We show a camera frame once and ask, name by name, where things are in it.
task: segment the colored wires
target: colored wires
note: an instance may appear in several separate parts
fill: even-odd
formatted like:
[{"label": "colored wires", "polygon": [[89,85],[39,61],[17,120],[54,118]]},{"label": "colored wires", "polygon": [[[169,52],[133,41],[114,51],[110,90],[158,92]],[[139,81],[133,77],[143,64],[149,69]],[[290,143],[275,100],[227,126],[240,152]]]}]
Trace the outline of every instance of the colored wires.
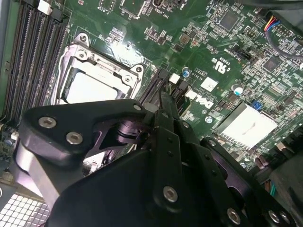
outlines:
[{"label": "colored wires", "polygon": [[270,37],[270,30],[276,26],[279,25],[281,23],[280,20],[278,20],[277,18],[275,18],[274,16],[271,16],[271,18],[269,19],[268,23],[265,25],[264,27],[264,32],[265,32],[265,37],[267,38],[267,41],[269,43],[269,45],[271,46],[271,48],[273,48],[276,52],[278,52],[280,55],[286,57],[286,58],[291,58],[291,59],[296,59],[296,60],[303,60],[303,56],[299,56],[299,55],[294,55],[294,54],[289,54],[287,52],[284,52],[282,50],[280,50],[272,41],[271,37]]},{"label": "colored wires", "polygon": [[268,21],[268,23],[266,24],[264,31],[267,32],[270,29],[272,29],[274,26],[280,24],[281,21],[279,21],[277,18],[275,18],[274,16],[271,16],[270,20]]},{"label": "colored wires", "polygon": [[271,195],[274,196],[276,193],[276,187],[274,186],[271,180],[268,180],[264,183],[265,190]]}]

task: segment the chipset heatsink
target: chipset heatsink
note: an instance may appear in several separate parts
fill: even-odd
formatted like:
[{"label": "chipset heatsink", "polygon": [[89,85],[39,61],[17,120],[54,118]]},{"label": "chipset heatsink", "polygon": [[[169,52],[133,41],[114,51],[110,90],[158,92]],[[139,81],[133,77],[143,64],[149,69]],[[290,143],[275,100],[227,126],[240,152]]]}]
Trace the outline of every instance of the chipset heatsink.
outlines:
[{"label": "chipset heatsink", "polygon": [[229,141],[251,149],[276,127],[277,124],[271,118],[242,102],[218,126],[217,131]]}]

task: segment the green circuit board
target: green circuit board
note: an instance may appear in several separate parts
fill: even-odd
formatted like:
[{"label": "green circuit board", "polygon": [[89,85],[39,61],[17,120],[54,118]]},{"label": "green circuit board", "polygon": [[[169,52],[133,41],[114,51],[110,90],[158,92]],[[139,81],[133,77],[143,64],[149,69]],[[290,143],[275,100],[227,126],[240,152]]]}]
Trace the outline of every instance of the green circuit board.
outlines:
[{"label": "green circuit board", "polygon": [[[219,0],[66,0],[64,6],[56,1],[52,6],[70,17],[65,45],[84,32],[99,52],[129,67],[143,64],[138,97],[158,68],[180,74],[188,67],[190,76],[184,80],[198,96],[181,117],[198,138],[216,134],[241,102],[260,102],[278,127],[254,150],[228,140],[223,144],[248,170],[254,158],[302,125],[302,62],[268,45],[267,19],[260,9]],[[302,37],[285,24],[272,30],[272,38],[284,51],[303,52]],[[249,57],[236,55],[236,47]],[[233,85],[243,89],[240,96],[232,92]]]}]

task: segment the pcie slot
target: pcie slot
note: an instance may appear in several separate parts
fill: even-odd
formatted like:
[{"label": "pcie slot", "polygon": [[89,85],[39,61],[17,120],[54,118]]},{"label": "pcie slot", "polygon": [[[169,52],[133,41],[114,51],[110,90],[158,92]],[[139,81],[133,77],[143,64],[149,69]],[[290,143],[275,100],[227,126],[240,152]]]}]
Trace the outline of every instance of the pcie slot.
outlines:
[{"label": "pcie slot", "polygon": [[151,79],[146,90],[141,95],[139,102],[143,103],[153,103],[155,105],[159,104],[158,100],[155,98],[159,92],[166,86],[169,80],[169,73],[163,69],[158,69],[156,74]]}]

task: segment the ram slot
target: ram slot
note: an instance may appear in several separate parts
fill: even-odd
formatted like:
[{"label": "ram slot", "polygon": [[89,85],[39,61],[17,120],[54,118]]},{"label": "ram slot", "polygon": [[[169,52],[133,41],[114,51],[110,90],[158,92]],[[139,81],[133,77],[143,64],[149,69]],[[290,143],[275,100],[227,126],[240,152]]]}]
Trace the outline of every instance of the ram slot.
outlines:
[{"label": "ram slot", "polygon": [[34,10],[29,5],[24,5],[21,9],[20,14],[21,19],[19,20],[18,30],[16,31],[16,39],[14,50],[11,58],[11,69],[9,75],[9,89],[6,94],[6,100],[8,102],[8,106],[6,107],[6,118],[8,121],[12,121],[14,123],[13,114],[15,112],[14,107],[16,103],[16,95],[17,88],[19,86],[19,82],[22,79],[21,71],[24,62],[24,58],[27,55],[24,55],[25,48],[27,44],[27,35],[30,28],[30,21],[34,16]]},{"label": "ram slot", "polygon": [[37,87],[39,85],[39,79],[40,79],[40,75],[43,72],[43,63],[44,63],[44,58],[45,58],[45,53],[47,53],[47,47],[48,47],[48,42],[47,40],[49,39],[49,37],[52,34],[52,24],[50,23],[50,21],[48,20],[45,23],[45,30],[44,33],[42,35],[42,39],[41,39],[41,50],[40,50],[40,54],[39,54],[39,58],[37,59],[37,61],[35,62],[36,64],[36,68],[35,68],[35,73],[33,75],[32,78],[32,84],[31,84],[31,88],[29,91],[29,98],[27,100],[27,107],[26,109],[30,109],[32,107],[34,107],[33,102],[36,99],[36,90]]},{"label": "ram slot", "polygon": [[19,122],[22,109],[24,108],[25,99],[27,97],[27,85],[31,78],[30,69],[32,67],[32,58],[36,53],[36,42],[39,38],[39,28],[41,24],[40,14],[38,12],[32,17],[30,21],[30,27],[28,30],[28,39],[26,39],[26,45],[24,48],[24,53],[26,57],[21,65],[21,80],[18,83],[16,102],[14,107],[13,119],[16,119],[16,122]]},{"label": "ram slot", "polygon": [[56,31],[54,32],[54,39],[52,40],[51,48],[49,50],[50,58],[46,62],[46,68],[42,77],[42,86],[38,95],[36,106],[44,105],[46,101],[46,94],[49,89],[51,78],[54,75],[55,66],[58,62],[61,52],[63,40],[66,34],[66,27],[64,24],[58,24],[54,21]]},{"label": "ram slot", "polygon": [[45,74],[45,71],[47,71],[49,60],[51,59],[51,53],[52,53],[52,46],[55,45],[55,33],[56,33],[56,26],[50,22],[50,29],[49,29],[50,35],[46,36],[45,45],[46,48],[44,48],[44,52],[41,54],[42,65],[41,65],[41,72],[37,74],[39,77],[38,85],[36,86],[35,96],[33,99],[33,102],[31,103],[31,108],[38,106],[38,100],[39,100],[39,94],[41,90],[44,88],[45,84],[43,84],[43,77]]},{"label": "ram slot", "polygon": [[45,29],[46,29],[45,24],[46,24],[46,15],[41,12],[37,12],[33,35],[32,35],[32,37],[34,37],[34,39],[32,40],[30,50],[28,52],[29,56],[31,56],[30,64],[27,65],[27,69],[26,69],[26,75],[28,75],[28,78],[23,83],[24,92],[23,92],[22,97],[20,97],[22,99],[22,101],[21,101],[22,105],[20,105],[20,108],[18,109],[18,114],[17,114],[17,118],[19,118],[19,122],[21,121],[20,116],[27,109],[27,105],[30,100],[30,98],[29,98],[30,90],[33,87],[33,81],[34,81],[35,74],[36,74],[36,63],[37,63],[37,60],[40,58],[41,47],[42,47],[42,43],[44,41],[44,33],[45,33]]}]

